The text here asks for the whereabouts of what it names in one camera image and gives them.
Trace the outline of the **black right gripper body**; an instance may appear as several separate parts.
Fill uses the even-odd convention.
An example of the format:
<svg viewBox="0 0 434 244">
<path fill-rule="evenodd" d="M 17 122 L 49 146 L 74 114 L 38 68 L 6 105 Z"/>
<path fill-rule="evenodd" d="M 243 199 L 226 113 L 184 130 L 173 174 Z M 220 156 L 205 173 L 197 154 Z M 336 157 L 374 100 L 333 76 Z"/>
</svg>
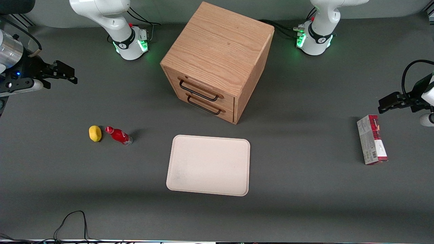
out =
<svg viewBox="0 0 434 244">
<path fill-rule="evenodd" d="M 51 70 L 53 63 L 46 63 L 39 56 L 30 58 L 24 55 L 18 61 L 17 56 L 1 55 L 1 64 L 5 66 L 1 72 L 1 89 L 36 88 L 42 86 L 43 75 L 54 76 Z"/>
</svg>

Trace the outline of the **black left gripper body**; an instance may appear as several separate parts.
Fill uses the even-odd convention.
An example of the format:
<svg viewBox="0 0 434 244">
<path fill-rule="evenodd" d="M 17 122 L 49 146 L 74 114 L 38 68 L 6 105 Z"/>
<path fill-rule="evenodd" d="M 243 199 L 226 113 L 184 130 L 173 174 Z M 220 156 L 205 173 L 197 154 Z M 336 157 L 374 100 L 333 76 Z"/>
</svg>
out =
<svg viewBox="0 0 434 244">
<path fill-rule="evenodd" d="M 433 102 L 433 74 L 417 81 L 411 90 L 413 102 Z"/>
</svg>

